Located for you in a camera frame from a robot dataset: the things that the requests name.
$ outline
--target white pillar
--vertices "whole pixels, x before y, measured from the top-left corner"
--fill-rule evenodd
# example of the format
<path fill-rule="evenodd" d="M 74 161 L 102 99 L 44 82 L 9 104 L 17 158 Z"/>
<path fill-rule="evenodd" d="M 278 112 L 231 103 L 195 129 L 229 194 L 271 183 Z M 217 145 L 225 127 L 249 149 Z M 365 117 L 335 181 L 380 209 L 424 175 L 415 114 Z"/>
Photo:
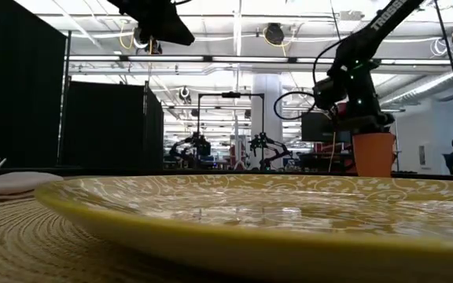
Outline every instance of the white pillar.
<path fill-rule="evenodd" d="M 282 120 L 274 113 L 274 103 L 282 95 L 281 76 L 278 74 L 254 74 L 252 76 L 252 94 L 265 94 L 265 133 L 274 141 L 283 142 L 282 140 Z M 261 98 L 251 98 L 251 139 L 255 134 L 262 131 L 262 109 L 263 103 Z M 273 152 L 265 149 L 265 158 L 273 156 Z M 249 168 L 260 167 L 261 150 L 256 151 L 256 157 L 250 153 L 251 165 Z M 282 159 L 272 162 L 274 168 L 282 167 Z"/>

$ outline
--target black metal stand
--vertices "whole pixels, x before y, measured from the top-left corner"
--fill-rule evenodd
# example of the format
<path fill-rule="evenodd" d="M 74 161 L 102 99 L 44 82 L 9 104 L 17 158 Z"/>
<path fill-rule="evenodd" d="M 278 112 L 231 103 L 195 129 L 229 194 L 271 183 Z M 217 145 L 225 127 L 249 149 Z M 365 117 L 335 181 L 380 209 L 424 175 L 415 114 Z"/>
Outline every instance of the black metal stand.
<path fill-rule="evenodd" d="M 62 89 L 62 106 L 61 106 L 61 136 L 59 137 L 59 150 L 57 153 L 57 163 L 62 165 L 64 150 L 64 129 L 66 122 L 66 108 L 68 105 L 68 88 L 69 88 L 69 57 L 71 56 L 71 38 L 72 31 L 68 31 L 68 45 L 66 46 L 66 62 L 64 67 L 64 87 Z"/>
<path fill-rule="evenodd" d="M 202 97 L 223 97 L 223 98 L 239 98 L 239 97 L 259 97 L 262 101 L 262 112 L 261 112 L 261 131 L 265 132 L 265 94 L 238 94 L 238 93 L 224 93 L 224 94 L 198 94 L 198 114 L 197 114 L 197 133 L 200 135 L 201 132 L 201 99 Z M 261 160 L 265 159 L 265 151 L 261 150 Z"/>

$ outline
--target woven placemat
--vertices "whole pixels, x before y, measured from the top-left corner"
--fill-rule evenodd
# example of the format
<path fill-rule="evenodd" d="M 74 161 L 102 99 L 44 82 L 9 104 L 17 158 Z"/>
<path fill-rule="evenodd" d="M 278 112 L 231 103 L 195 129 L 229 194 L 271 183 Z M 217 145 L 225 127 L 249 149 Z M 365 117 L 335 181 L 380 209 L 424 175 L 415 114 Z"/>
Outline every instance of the woven placemat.
<path fill-rule="evenodd" d="M 8 281 L 239 282 L 93 237 L 34 199 L 0 203 L 0 282 Z"/>

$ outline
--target yellow plate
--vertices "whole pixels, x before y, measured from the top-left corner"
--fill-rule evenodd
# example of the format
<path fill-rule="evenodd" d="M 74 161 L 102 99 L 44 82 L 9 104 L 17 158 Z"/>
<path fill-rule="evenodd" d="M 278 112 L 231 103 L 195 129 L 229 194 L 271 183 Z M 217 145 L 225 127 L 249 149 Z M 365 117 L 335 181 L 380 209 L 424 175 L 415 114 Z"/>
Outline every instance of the yellow plate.
<path fill-rule="evenodd" d="M 151 255 L 272 281 L 453 282 L 453 182 L 301 175 L 90 178 L 37 199 Z"/>

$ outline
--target orange pot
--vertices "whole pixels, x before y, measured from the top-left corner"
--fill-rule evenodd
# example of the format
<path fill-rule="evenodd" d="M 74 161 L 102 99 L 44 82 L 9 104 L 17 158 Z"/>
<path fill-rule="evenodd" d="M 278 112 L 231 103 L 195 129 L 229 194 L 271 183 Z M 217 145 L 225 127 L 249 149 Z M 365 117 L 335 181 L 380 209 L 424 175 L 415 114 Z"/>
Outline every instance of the orange pot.
<path fill-rule="evenodd" d="M 358 134 L 352 140 L 355 166 L 360 177 L 391 177 L 393 134 Z"/>

